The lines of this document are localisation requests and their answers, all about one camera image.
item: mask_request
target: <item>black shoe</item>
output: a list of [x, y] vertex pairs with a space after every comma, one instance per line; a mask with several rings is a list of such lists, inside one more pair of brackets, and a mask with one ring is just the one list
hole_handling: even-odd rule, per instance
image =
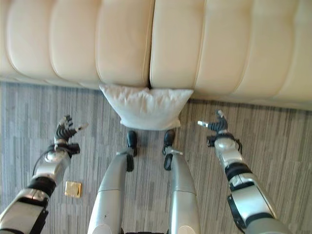
[[166, 147], [172, 146], [175, 140], [176, 133], [173, 129], [170, 129], [166, 132], [164, 137], [164, 146], [162, 148], [162, 154], [166, 155]]
[[135, 157], [137, 155], [137, 134], [134, 131], [128, 132], [127, 144], [128, 144], [128, 147], [134, 149], [133, 157]]

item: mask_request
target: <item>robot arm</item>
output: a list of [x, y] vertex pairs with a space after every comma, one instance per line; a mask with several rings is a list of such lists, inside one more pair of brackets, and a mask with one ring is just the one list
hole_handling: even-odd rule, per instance
[[48, 147], [31, 182], [20, 191], [0, 215], [0, 234], [38, 234], [48, 215], [49, 198], [62, 180], [72, 155], [80, 152], [79, 145], [68, 140], [85, 126], [71, 128], [72, 119], [65, 116], [59, 123], [54, 144]]
[[240, 142], [228, 132], [224, 114], [221, 110], [217, 114], [218, 122], [198, 121], [198, 124], [217, 132], [216, 136], [207, 137], [207, 143], [209, 147], [215, 147], [215, 155], [228, 179], [231, 190], [228, 203], [236, 226], [250, 234], [290, 234], [287, 227], [277, 219], [269, 195], [236, 149], [236, 143]]

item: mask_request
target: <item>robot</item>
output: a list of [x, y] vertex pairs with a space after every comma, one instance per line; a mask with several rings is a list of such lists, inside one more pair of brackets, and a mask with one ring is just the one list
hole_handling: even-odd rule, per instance
[[[215, 136], [207, 137], [207, 144], [215, 148], [215, 155], [228, 179], [231, 194], [227, 200], [236, 226], [247, 234], [290, 234], [277, 219], [273, 202], [242, 157], [241, 143], [228, 132], [223, 112], [219, 110], [217, 115], [218, 122], [199, 121], [198, 124], [216, 132]], [[0, 234], [41, 232], [48, 215], [49, 198], [62, 181], [72, 155], [79, 153], [79, 145], [69, 144], [68, 140], [85, 126], [76, 129], [71, 126], [70, 116], [58, 125], [55, 143], [45, 152], [43, 163], [37, 167], [30, 184], [0, 215]], [[183, 153], [173, 147], [174, 139], [175, 132], [167, 131], [162, 149], [164, 169], [171, 171], [172, 180], [167, 234], [200, 234], [194, 182]], [[127, 147], [117, 152], [98, 189], [88, 234], [124, 234], [121, 223], [125, 178], [126, 173], [134, 169], [136, 155], [137, 136], [129, 131]]]

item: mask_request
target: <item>carpet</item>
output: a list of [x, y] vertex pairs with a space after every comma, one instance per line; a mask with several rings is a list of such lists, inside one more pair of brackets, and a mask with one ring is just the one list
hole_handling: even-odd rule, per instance
[[[102, 177], [116, 151], [126, 145], [122, 126], [100, 91], [1, 83], [1, 211], [27, 185], [38, 156], [53, 142], [65, 115], [89, 127], [74, 136], [81, 152], [51, 197], [44, 234], [85, 234]], [[206, 145], [211, 132], [197, 120], [214, 121], [222, 109], [243, 156], [275, 202], [279, 218], [298, 234], [312, 233], [312, 112], [189, 100], [180, 114], [175, 146], [184, 152], [197, 190], [203, 234], [239, 233], [226, 197], [227, 180]], [[126, 176], [123, 228], [166, 232], [170, 173], [163, 169], [165, 132], [137, 131], [135, 170]], [[65, 181], [82, 183], [82, 197], [64, 195]]]

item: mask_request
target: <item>small yellow object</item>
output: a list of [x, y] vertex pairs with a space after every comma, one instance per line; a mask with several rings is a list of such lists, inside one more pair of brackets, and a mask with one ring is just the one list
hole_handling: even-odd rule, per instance
[[81, 183], [67, 181], [65, 186], [65, 195], [75, 198], [81, 197]]

